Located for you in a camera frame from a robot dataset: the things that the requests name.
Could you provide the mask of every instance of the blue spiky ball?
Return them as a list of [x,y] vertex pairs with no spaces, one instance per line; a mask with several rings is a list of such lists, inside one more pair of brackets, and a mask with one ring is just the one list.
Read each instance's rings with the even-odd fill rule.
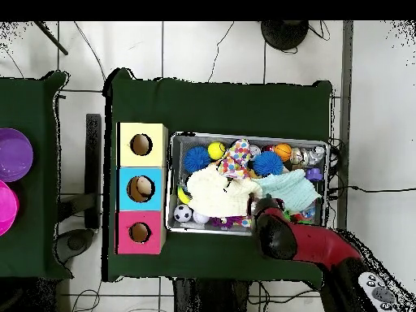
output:
[[195,171],[206,168],[211,163],[211,158],[208,149],[203,146],[193,147],[186,152],[184,158],[184,166],[187,172],[194,173]]
[[253,160],[253,169],[258,176],[280,175],[283,171],[282,159],[275,152],[262,152]]

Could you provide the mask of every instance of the light blue cloth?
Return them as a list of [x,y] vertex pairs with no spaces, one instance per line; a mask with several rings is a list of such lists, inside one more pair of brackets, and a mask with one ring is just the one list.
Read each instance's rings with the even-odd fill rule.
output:
[[273,198],[284,201],[284,208],[300,212],[305,210],[318,197],[314,185],[305,178],[302,169],[284,173],[282,175],[269,175],[260,179],[252,179],[262,187],[263,197],[269,193]]

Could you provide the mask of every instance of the green table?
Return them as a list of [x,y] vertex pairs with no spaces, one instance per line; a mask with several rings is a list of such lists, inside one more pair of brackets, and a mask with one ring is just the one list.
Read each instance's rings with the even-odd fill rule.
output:
[[201,84],[181,80],[135,80],[129,70],[109,76],[106,95],[103,278],[177,276],[237,280],[308,281],[321,286],[312,264],[262,258],[250,237],[169,232],[162,253],[116,255],[115,124],[163,123],[169,132],[208,132],[253,137],[327,141],[332,86]]
[[1,277],[71,277],[53,250],[59,191],[54,97],[66,79],[60,71],[41,80],[0,78],[0,128],[21,131],[34,156],[29,173],[9,183],[20,209],[13,227],[0,236]]

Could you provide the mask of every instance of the gray storage bin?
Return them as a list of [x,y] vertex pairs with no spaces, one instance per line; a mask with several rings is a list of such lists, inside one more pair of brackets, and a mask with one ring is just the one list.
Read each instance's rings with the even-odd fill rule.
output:
[[226,148],[235,140],[245,138],[251,145],[263,147],[264,145],[278,145],[279,143],[287,143],[291,147],[313,149],[315,146],[322,146],[325,149],[324,158],[314,167],[319,168],[323,174],[323,180],[314,183],[315,188],[321,198],[315,202],[315,224],[324,225],[325,216],[324,210],[327,207],[327,172],[329,168],[329,145],[323,141],[305,141],[305,140],[291,140],[278,139],[270,137],[256,137],[256,136],[231,136],[220,134],[204,134],[204,133],[185,133],[176,132],[170,138],[169,143],[169,163],[170,169],[167,173],[167,195],[166,195],[166,209],[165,209],[165,225],[167,229],[173,232],[194,232],[194,233],[212,233],[212,234],[226,234],[238,236],[251,236],[251,229],[249,227],[233,226],[230,229],[222,229],[221,227],[212,226],[209,223],[204,225],[193,222],[191,219],[181,226],[173,217],[173,212],[180,201],[176,196],[177,185],[182,176],[188,175],[184,169],[183,159],[186,152],[199,145],[208,147],[213,141],[220,141],[225,144]]

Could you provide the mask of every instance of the wooden block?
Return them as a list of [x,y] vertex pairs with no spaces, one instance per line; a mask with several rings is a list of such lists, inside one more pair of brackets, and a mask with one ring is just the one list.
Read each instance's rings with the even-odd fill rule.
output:
[[121,167],[119,210],[163,210],[165,176],[165,167]]
[[165,167],[168,133],[161,123],[119,123],[122,167]]
[[121,211],[116,254],[160,254],[166,240],[163,212]]

